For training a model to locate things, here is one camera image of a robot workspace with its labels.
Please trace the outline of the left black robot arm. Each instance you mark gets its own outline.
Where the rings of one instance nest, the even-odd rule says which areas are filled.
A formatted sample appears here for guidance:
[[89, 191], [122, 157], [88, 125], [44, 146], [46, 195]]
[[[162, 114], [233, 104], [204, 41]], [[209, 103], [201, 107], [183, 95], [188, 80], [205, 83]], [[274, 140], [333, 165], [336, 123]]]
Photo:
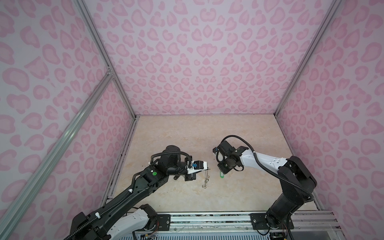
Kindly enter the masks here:
[[134, 213], [128, 211], [166, 184], [171, 176], [183, 176], [193, 181], [196, 174], [208, 169], [207, 162], [193, 160], [192, 156], [170, 145], [151, 156], [150, 163], [132, 177], [130, 186], [97, 210], [83, 212], [72, 220], [67, 240], [117, 240], [136, 230], [157, 230], [157, 213], [143, 205]]

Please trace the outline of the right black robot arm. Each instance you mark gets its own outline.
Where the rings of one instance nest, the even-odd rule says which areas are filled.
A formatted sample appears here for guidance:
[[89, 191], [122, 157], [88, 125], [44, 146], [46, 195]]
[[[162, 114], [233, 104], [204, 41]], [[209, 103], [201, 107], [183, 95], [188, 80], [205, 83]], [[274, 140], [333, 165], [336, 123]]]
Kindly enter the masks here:
[[290, 220], [291, 215], [304, 204], [314, 201], [317, 181], [302, 160], [296, 156], [278, 158], [257, 153], [252, 147], [233, 147], [223, 140], [213, 148], [219, 170], [225, 175], [246, 167], [264, 171], [280, 181], [282, 193], [267, 210], [262, 224], [277, 229]]

